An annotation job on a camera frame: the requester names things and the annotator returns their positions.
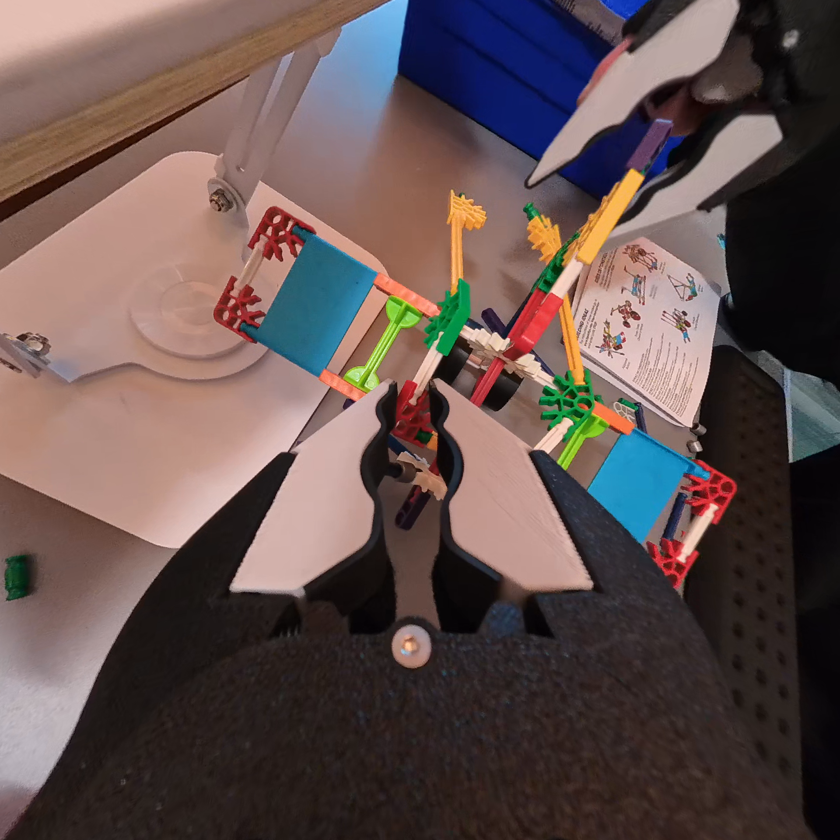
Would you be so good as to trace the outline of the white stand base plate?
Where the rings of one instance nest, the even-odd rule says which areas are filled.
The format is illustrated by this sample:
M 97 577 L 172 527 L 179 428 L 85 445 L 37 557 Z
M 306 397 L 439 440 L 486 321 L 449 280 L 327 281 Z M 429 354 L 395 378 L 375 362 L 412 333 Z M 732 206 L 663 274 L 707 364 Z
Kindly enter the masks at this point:
M 215 323 L 246 236 L 209 207 L 214 163 L 169 155 L 2 269 L 2 332 L 50 345 L 39 377 L 2 367 L 2 474 L 166 548 L 329 391 Z

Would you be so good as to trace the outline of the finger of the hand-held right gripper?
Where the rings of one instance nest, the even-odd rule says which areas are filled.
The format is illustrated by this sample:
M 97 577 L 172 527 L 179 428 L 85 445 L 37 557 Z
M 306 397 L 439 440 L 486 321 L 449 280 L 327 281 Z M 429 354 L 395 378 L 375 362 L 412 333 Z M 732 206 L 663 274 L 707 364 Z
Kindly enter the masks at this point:
M 638 35 L 551 142 L 526 184 L 533 187 L 622 125 L 657 89 L 687 80 L 718 58 L 739 14 L 737 1 L 696 1 L 653 34 Z
M 720 112 L 686 156 L 646 184 L 618 228 L 650 228 L 711 206 L 711 199 L 783 139 L 771 112 Z

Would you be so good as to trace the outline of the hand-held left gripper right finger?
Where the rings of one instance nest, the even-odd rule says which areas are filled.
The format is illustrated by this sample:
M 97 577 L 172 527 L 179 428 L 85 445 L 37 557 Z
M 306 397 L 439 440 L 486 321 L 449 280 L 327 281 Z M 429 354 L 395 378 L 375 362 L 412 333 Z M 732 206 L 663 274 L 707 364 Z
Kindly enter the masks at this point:
M 591 590 L 530 446 L 442 380 L 430 386 L 429 411 L 455 546 L 515 591 Z

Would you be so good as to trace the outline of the yellow rod with connector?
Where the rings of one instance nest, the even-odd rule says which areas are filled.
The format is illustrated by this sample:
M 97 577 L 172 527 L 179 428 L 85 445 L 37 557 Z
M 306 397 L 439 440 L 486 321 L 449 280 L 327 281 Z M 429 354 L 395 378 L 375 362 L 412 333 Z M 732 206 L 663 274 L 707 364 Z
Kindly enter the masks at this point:
M 540 259 L 545 263 L 548 263 L 562 246 L 562 237 L 558 225 L 552 225 L 550 218 L 543 215 L 540 219 L 534 219 L 528 223 L 528 241 L 531 243 L 532 249 L 540 252 Z M 584 385 L 585 368 L 581 359 L 571 305 L 567 298 L 563 300 L 560 310 L 560 323 L 569 372 L 576 385 Z
M 448 199 L 447 225 L 450 231 L 450 295 L 458 290 L 459 281 L 464 278 L 463 231 L 482 228 L 487 220 L 483 207 L 463 193 L 450 190 Z

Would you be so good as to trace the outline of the white instruction booklet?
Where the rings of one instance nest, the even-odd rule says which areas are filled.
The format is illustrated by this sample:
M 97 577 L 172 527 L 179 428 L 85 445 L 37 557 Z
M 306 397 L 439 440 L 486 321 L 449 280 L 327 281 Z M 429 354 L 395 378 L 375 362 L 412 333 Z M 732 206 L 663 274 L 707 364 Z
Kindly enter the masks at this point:
M 670 422 L 691 426 L 706 389 L 719 295 L 647 238 L 601 252 L 572 312 L 581 356 Z

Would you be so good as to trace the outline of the person's right forearm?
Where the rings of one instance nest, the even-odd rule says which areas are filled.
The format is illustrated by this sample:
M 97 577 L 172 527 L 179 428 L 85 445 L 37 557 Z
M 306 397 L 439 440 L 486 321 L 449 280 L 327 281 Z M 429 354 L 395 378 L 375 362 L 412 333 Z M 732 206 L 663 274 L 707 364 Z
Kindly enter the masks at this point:
M 838 386 L 838 144 L 733 199 L 726 240 L 735 339 Z

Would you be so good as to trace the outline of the blue plastic bin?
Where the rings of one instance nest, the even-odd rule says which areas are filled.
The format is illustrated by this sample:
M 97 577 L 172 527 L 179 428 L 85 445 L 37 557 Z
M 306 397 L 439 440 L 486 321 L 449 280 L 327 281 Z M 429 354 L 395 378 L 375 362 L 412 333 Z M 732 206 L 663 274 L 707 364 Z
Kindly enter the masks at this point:
M 398 69 L 538 160 L 613 45 L 551 1 L 411 1 Z

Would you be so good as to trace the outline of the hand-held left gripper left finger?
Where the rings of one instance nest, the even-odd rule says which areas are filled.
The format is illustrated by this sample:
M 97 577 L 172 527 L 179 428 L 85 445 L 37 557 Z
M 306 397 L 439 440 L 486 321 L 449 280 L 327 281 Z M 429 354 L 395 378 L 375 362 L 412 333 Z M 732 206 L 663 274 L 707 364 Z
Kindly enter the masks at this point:
M 393 414 L 386 380 L 300 444 L 229 586 L 232 593 L 301 596 L 374 535 L 389 466 Z

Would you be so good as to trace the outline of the colourful construction toy model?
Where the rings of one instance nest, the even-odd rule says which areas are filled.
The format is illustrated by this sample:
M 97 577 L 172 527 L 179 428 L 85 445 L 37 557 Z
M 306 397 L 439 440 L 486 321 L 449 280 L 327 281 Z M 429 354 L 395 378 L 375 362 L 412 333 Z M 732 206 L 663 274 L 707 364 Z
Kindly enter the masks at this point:
M 393 435 L 430 449 L 438 441 L 428 409 L 433 377 L 456 378 L 472 364 L 479 379 L 471 401 L 494 411 L 524 381 L 539 384 L 541 419 L 548 430 L 537 448 L 551 454 L 562 447 L 559 466 L 568 468 L 586 439 L 607 428 L 618 434 L 589 490 L 636 539 L 643 540 L 655 525 L 677 479 L 688 479 L 675 494 L 661 540 L 646 542 L 654 562 L 679 589 L 697 559 L 698 542 L 720 521 L 736 484 L 616 414 L 595 392 L 582 356 L 585 384 L 576 385 L 560 323 L 563 300 L 569 300 L 572 312 L 582 271 L 606 251 L 619 212 L 635 197 L 672 126 L 665 119 L 650 123 L 622 178 L 584 225 L 567 240 L 562 237 L 560 250 L 543 262 L 521 309 L 508 323 L 490 309 L 479 322 L 470 317 L 465 270 L 454 296 L 449 283 L 441 301 L 429 301 L 329 244 L 277 206 L 269 207 L 255 228 L 247 245 L 250 256 L 240 275 L 228 279 L 214 320 L 318 378 L 328 370 L 365 394 L 380 384 L 378 370 L 401 331 L 425 323 L 427 353 L 397 398 Z

